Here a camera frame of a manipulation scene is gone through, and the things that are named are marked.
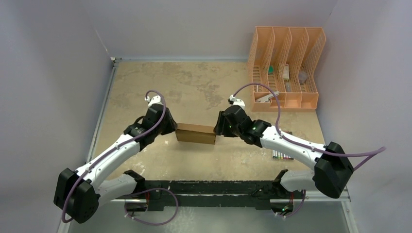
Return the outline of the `brown cardboard box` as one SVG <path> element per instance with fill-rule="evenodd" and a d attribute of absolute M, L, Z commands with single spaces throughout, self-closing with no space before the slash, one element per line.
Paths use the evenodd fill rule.
<path fill-rule="evenodd" d="M 216 134 L 212 126 L 178 123 L 175 134 L 179 142 L 210 145 L 216 143 Z"/>

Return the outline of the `pack of coloured markers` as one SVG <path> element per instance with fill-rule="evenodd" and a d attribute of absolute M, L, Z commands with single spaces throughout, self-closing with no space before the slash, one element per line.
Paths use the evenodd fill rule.
<path fill-rule="evenodd" d="M 284 153 L 281 153 L 277 150 L 272 151 L 272 158 L 277 159 L 277 160 L 294 160 L 292 157 L 290 157 L 290 156 L 288 156 Z"/>

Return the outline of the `orange plastic file organizer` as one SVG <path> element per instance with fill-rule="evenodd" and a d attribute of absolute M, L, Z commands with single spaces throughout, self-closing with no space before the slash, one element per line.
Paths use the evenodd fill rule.
<path fill-rule="evenodd" d="M 256 26 L 247 60 L 252 111 L 315 111 L 314 73 L 325 44 L 321 27 Z"/>

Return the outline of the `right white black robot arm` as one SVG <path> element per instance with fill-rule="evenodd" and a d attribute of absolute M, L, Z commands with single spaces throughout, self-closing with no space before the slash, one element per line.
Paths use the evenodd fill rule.
<path fill-rule="evenodd" d="M 276 150 L 303 163 L 309 170 L 283 170 L 274 180 L 273 192 L 283 198 L 297 190 L 317 190 L 337 199 L 344 191 L 354 168 L 339 144 L 322 145 L 277 130 L 263 120 L 252 120 L 239 106 L 219 111 L 216 135 L 239 137 L 246 144 Z"/>

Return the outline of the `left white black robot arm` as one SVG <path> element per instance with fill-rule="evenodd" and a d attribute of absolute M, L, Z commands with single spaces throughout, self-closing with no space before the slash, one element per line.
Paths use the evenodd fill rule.
<path fill-rule="evenodd" d="M 127 170 L 107 177 L 126 160 L 143 151 L 159 135 L 175 132 L 177 123 L 162 103 L 150 103 L 144 116 L 129 125 L 104 152 L 83 166 L 64 169 L 58 176 L 53 203 L 62 210 L 63 223 L 85 223 L 104 204 L 122 196 L 149 198 L 163 187 L 147 186 L 144 177 Z"/>

